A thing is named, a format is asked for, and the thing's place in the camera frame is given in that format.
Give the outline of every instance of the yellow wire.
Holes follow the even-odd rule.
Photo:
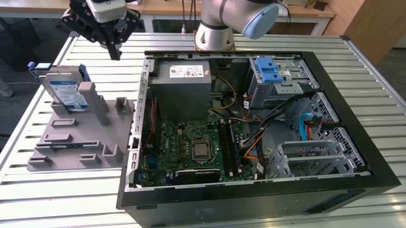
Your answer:
[[[219,76],[215,76],[215,77],[219,78],[228,85],[229,89],[232,90],[233,99],[232,99],[231,104],[228,104],[227,106],[224,106],[224,107],[212,107],[212,108],[208,108],[208,109],[209,110],[224,110],[224,109],[229,108],[233,105],[233,103],[236,101],[236,93],[235,93],[235,90],[233,90],[231,84],[221,77],[219,77]]]

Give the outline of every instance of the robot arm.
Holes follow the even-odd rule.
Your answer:
[[[98,42],[112,60],[120,60],[120,47],[140,22],[140,13],[127,9],[127,0],[69,0],[62,23],[90,42]],[[195,36],[199,50],[233,48],[232,30],[257,39],[276,21],[275,0],[203,0],[201,23]],[[124,18],[125,26],[117,22]]]
[[[120,47],[140,22],[140,13],[127,9],[125,0],[70,0],[62,23],[89,42],[98,42],[112,60],[120,60]],[[125,26],[117,27],[120,18]]]
[[[276,21],[277,12],[275,0],[203,0],[196,48],[232,49],[232,30],[251,39],[260,38]]]

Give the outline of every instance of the blue hard drive label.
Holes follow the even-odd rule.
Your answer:
[[[69,111],[82,111],[88,103],[77,91],[76,81],[50,81],[52,90]]]

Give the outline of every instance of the power supply label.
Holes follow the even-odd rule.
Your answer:
[[[169,77],[204,77],[203,65],[171,66]]]
[[[50,81],[52,90],[69,111],[82,111],[88,103],[77,91],[74,81]]]

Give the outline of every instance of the slotted metal table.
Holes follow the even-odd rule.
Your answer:
[[[237,50],[312,51],[402,186],[328,214],[209,224],[211,227],[404,227],[406,104],[350,41],[339,37],[235,36]],[[192,50],[192,35],[135,33],[121,61],[82,37],[69,37],[54,64],[86,66],[104,99],[137,99],[144,50]],[[120,169],[30,173],[26,161],[50,117],[50,97],[40,87],[0,154],[0,227],[139,227],[114,209]]]

